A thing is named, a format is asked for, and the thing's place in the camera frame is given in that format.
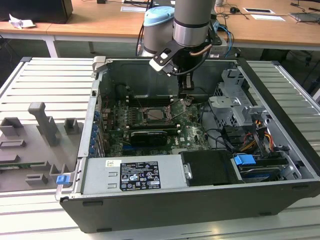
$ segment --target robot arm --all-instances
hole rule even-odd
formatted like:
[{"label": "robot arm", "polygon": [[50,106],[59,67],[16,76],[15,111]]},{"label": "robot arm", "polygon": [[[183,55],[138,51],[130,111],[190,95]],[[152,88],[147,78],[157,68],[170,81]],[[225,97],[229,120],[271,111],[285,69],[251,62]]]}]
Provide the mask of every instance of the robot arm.
[{"label": "robot arm", "polygon": [[[164,71],[168,76],[187,75],[201,65],[209,55],[211,39],[211,13],[215,0],[176,0],[173,20],[173,40],[158,51],[150,61],[157,71]],[[192,89],[191,82],[187,89]]]}]

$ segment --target motherboard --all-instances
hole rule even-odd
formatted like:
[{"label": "motherboard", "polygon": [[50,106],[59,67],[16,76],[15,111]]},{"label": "motherboard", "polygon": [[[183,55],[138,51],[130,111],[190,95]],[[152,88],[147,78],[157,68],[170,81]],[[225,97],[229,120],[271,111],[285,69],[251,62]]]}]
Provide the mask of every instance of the motherboard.
[{"label": "motherboard", "polygon": [[102,109],[106,157],[171,155],[211,149],[199,121],[202,103],[168,97],[106,104]]}]

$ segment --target sticker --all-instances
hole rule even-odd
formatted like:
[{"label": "sticker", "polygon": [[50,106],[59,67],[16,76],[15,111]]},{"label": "sticker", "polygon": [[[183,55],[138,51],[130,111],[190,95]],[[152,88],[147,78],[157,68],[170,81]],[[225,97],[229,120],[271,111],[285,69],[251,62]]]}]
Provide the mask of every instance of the sticker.
[{"label": "sticker", "polygon": [[120,161],[120,190],[160,189],[160,173],[157,161],[129,162]]},{"label": "sticker", "polygon": [[121,160],[106,160],[105,161],[105,167],[110,168],[110,167],[120,167]]}]

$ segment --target blue tab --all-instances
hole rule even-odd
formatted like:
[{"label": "blue tab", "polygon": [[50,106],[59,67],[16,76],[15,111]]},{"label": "blue tab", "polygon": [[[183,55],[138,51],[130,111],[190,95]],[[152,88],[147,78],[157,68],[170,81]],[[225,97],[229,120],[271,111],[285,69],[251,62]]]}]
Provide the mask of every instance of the blue tab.
[{"label": "blue tab", "polygon": [[56,178],[57,185],[69,185],[70,182],[70,176],[69,175],[60,175]]},{"label": "blue tab", "polygon": [[234,157],[234,161],[237,165],[256,164],[256,160],[251,154],[239,154]]}]

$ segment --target white paper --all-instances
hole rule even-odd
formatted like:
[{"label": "white paper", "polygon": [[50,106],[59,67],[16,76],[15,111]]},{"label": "white paper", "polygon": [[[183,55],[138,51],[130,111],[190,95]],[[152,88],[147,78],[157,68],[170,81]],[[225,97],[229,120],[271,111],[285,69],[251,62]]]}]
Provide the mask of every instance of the white paper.
[{"label": "white paper", "polygon": [[145,7],[135,7],[135,6],[122,6],[121,12],[134,12],[134,13],[145,13]]},{"label": "white paper", "polygon": [[17,29],[31,28],[36,26],[31,20],[21,20],[12,16],[11,14],[9,14],[9,17],[9,23]]},{"label": "white paper", "polygon": [[106,160],[105,161],[105,167],[111,168],[111,167],[120,167],[121,160]]},{"label": "white paper", "polygon": [[255,20],[286,21],[280,16],[251,14]]}]

